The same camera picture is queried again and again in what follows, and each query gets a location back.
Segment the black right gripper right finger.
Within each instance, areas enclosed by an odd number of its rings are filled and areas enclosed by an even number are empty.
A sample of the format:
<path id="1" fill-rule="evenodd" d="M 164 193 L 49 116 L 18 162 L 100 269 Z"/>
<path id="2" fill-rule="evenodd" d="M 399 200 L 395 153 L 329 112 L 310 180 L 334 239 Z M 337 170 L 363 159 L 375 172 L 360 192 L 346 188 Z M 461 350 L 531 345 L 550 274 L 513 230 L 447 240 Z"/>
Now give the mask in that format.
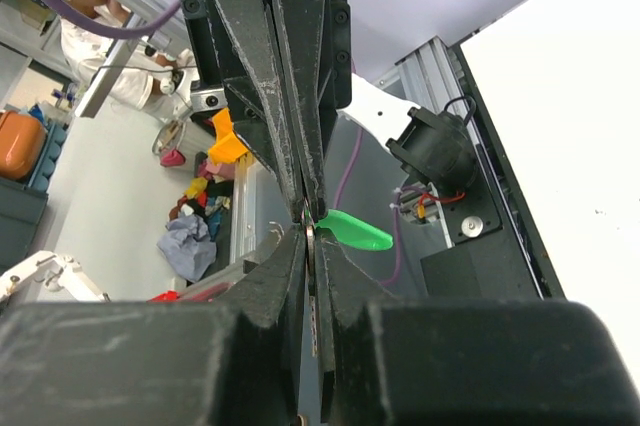
<path id="1" fill-rule="evenodd" d="M 635 425 L 639 396 L 603 322 L 566 300 L 402 299 L 315 242 L 331 425 Z"/>

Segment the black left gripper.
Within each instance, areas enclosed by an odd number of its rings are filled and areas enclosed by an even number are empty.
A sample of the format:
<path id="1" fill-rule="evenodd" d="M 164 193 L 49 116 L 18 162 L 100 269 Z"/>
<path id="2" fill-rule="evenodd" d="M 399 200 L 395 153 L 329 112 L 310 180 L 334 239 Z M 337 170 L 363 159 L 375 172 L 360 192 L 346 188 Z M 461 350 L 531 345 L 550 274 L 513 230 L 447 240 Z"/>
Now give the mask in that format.
<path id="1" fill-rule="evenodd" d="M 352 98 L 348 1 L 181 3 L 202 86 L 223 88 L 235 133 L 288 209 L 324 214 L 324 153 Z"/>

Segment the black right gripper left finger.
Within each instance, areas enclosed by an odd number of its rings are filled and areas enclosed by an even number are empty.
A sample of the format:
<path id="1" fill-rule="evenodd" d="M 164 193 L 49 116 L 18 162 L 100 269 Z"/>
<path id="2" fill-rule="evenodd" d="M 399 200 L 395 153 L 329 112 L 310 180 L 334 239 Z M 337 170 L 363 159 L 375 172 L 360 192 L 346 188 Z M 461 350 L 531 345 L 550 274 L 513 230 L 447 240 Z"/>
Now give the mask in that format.
<path id="1" fill-rule="evenodd" d="M 210 302 L 32 303 L 1 318 L 5 425 L 289 425 L 306 234 Z"/>

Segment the green plastic key tag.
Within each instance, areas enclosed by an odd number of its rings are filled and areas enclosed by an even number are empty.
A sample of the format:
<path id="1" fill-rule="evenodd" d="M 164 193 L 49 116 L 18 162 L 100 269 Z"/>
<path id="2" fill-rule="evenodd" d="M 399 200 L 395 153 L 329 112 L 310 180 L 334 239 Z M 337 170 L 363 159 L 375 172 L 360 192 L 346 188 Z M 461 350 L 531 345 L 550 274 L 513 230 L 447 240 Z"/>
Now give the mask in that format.
<path id="1" fill-rule="evenodd" d="M 391 234 L 341 210 L 330 209 L 316 226 L 331 231 L 342 245 L 358 250 L 386 251 L 394 245 Z"/>

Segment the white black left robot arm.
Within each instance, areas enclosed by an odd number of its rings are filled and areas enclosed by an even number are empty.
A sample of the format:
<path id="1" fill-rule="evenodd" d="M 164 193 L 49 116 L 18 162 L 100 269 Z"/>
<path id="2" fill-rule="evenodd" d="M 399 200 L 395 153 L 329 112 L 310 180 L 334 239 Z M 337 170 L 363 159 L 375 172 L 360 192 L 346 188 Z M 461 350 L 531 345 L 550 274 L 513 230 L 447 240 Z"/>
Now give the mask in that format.
<path id="1" fill-rule="evenodd" d="M 477 166 L 468 118 L 386 95 L 352 71 L 347 0 L 181 0 L 202 88 L 220 87 L 232 130 L 269 171 L 295 221 L 329 205 L 325 154 L 344 114 L 443 198 Z"/>

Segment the pile of coloured cloths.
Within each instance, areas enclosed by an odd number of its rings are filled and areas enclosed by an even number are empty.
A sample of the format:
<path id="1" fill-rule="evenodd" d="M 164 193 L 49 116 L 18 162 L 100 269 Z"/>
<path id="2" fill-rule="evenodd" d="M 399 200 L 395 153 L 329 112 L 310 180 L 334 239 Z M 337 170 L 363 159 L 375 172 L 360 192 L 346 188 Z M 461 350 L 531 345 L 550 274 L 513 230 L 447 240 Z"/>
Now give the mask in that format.
<path id="1" fill-rule="evenodd" d="M 199 151 L 190 166 L 188 187 L 170 210 L 157 248 L 188 283 L 200 281 L 218 259 L 217 237 L 231 210 L 234 181 Z"/>

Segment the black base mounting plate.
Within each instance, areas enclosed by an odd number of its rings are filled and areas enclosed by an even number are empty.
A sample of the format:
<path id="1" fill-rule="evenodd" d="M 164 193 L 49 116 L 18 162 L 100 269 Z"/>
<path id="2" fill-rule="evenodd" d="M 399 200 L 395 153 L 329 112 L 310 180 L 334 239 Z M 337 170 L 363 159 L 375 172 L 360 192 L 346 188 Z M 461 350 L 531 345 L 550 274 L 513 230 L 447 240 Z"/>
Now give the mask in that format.
<path id="1" fill-rule="evenodd" d="M 476 104 L 468 130 L 479 173 L 464 199 L 440 208 L 448 247 L 421 261 L 427 292 L 433 297 L 562 299 L 565 293 L 470 66 L 460 47 L 446 47 L 460 96 Z"/>

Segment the orange container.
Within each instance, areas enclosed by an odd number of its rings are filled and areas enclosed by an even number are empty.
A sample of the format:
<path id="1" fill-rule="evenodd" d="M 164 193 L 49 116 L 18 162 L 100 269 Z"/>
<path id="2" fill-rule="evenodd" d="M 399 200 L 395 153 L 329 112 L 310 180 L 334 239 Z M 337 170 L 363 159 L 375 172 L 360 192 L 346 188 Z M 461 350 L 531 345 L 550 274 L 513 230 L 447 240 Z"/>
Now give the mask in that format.
<path id="1" fill-rule="evenodd" d="M 34 168 L 46 140 L 44 125 L 28 114 L 1 114 L 1 177 L 19 181 Z"/>

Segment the aluminium frame rail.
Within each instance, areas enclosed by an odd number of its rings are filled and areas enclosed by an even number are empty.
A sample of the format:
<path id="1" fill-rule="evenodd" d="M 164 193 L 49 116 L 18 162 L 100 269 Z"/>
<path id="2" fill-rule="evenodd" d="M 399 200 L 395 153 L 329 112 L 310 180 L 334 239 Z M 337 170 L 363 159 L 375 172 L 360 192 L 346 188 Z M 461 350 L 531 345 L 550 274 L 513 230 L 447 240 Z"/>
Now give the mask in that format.
<path id="1" fill-rule="evenodd" d="M 397 68 L 406 98 L 434 113 L 461 95 L 447 47 L 439 37 L 410 53 Z"/>

